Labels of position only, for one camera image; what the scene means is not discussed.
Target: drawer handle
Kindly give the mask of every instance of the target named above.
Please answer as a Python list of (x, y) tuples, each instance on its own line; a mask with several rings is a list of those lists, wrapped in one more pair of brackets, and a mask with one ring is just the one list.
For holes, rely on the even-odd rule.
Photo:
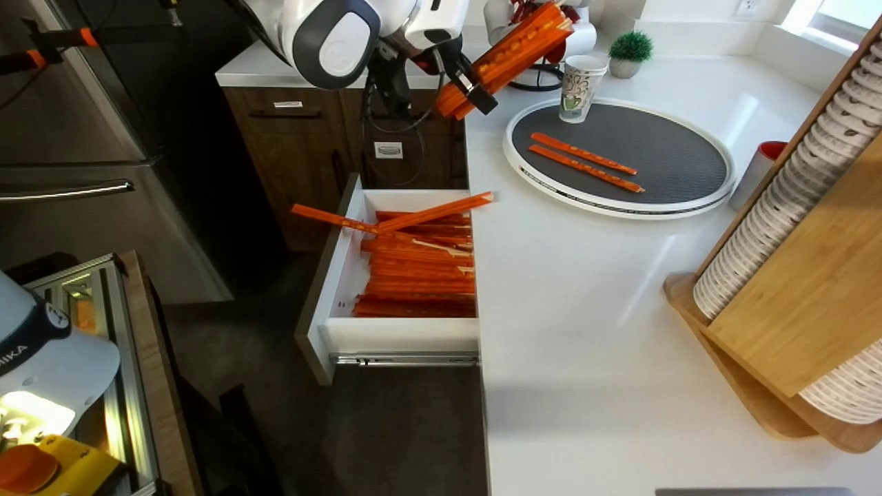
[(124, 192), (124, 189), (131, 189), (131, 182), (0, 192), (0, 203), (34, 203), (34, 200), (58, 200), (58, 199), (87, 199), (87, 195), (112, 195), (112, 192)]
[(312, 118), (321, 118), (321, 111), (317, 111), (317, 108), (249, 111), (249, 118), (295, 118), (295, 120), (312, 120)]

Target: dish rack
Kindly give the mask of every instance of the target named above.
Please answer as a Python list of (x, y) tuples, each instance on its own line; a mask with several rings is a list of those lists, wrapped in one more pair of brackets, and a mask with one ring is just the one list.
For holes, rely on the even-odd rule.
[(882, 23), (697, 273), (664, 282), (761, 428), (882, 440)]

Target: white cup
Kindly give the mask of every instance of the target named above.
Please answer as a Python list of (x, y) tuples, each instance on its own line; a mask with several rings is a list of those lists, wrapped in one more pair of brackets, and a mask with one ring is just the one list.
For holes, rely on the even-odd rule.
[(562, 60), (562, 87), (555, 115), (565, 125), (580, 125), (590, 111), (590, 100), (594, 86), (604, 79), (609, 68), (609, 54), (587, 53), (587, 54), (568, 54)]

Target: stainless steel appliance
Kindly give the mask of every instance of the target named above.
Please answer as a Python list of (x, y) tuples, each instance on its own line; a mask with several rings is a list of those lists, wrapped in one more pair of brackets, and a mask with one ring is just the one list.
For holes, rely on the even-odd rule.
[[(68, 27), (55, 0), (0, 2), (0, 53), (32, 47), (25, 17), (43, 31)], [(168, 159), (135, 133), (108, 58), (62, 58), (41, 75), (0, 75), (0, 268), (43, 253), (136, 251), (163, 302), (229, 301), (229, 284), (156, 178)]]

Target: kitchen counter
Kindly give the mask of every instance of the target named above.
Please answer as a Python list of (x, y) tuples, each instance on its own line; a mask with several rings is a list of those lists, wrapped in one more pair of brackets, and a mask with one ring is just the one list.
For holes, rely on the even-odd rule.
[[(485, 432), (492, 496), (648, 496), (657, 487), (882, 487), (882, 448), (846, 454), (820, 437), (783, 440), (732, 397), (662, 284), (692, 273), (732, 221), (726, 207), (637, 222), (565, 207), (504, 159), (504, 127), (555, 93), (498, 93), (466, 118), (469, 184), (492, 189), (475, 214)], [(784, 141), (816, 93), (740, 58), (682, 58), (601, 100), (678, 115), (732, 153)]]

